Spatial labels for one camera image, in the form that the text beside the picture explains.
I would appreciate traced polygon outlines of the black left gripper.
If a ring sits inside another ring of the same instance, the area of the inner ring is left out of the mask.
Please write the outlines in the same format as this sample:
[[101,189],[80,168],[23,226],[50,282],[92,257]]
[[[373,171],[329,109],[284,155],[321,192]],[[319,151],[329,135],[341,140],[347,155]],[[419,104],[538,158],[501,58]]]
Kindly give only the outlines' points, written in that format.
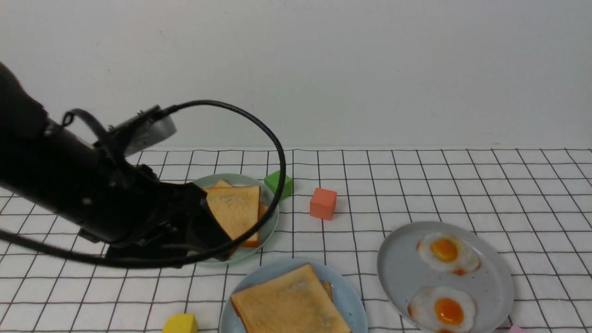
[[174,259],[209,253],[231,241],[193,183],[163,183],[146,165],[125,185],[88,188],[79,208],[80,237],[109,245],[107,259]]

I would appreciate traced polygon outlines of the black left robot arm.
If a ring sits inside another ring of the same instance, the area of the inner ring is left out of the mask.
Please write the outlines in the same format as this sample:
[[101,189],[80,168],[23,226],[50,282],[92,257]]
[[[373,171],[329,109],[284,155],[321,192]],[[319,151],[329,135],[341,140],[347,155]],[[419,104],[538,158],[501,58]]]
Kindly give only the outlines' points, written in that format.
[[193,183],[158,180],[126,156],[142,149],[145,131],[157,139],[174,130],[160,107],[105,130],[86,111],[51,120],[1,66],[1,186],[80,227],[79,236],[108,245],[93,262],[111,267],[154,268],[203,259],[225,260],[231,238],[215,220],[206,191]]

